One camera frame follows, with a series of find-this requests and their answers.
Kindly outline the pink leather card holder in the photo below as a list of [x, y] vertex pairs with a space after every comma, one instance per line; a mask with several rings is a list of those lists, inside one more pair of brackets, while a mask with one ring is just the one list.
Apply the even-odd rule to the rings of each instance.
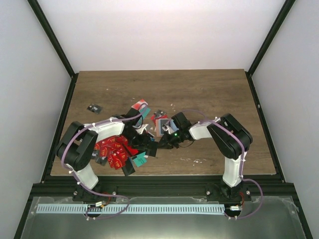
[[156, 120], [156, 135], [157, 137], [163, 136], [165, 132], [172, 134], [178, 128], [172, 119], [162, 118]]

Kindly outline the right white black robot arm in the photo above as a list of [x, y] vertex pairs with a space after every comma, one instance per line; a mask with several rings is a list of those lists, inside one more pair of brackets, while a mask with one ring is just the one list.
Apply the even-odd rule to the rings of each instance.
[[164, 124], [158, 149], [179, 148], [184, 141], [212, 138], [225, 158], [220, 191], [224, 199], [234, 200], [242, 187], [245, 157], [253, 142], [250, 132], [232, 115], [191, 123], [183, 112], [172, 116], [173, 124]]

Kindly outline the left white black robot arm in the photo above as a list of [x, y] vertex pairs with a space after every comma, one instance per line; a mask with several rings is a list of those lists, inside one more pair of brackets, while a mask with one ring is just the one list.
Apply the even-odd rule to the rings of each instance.
[[128, 176], [134, 173], [135, 167], [146, 163], [149, 156], [156, 155], [158, 143], [143, 123], [148, 111], [147, 103], [141, 103], [125, 115], [103, 121], [89, 124], [74, 121], [63, 135], [55, 154], [85, 188], [84, 195], [90, 201], [97, 201], [102, 195], [91, 160], [121, 169]]

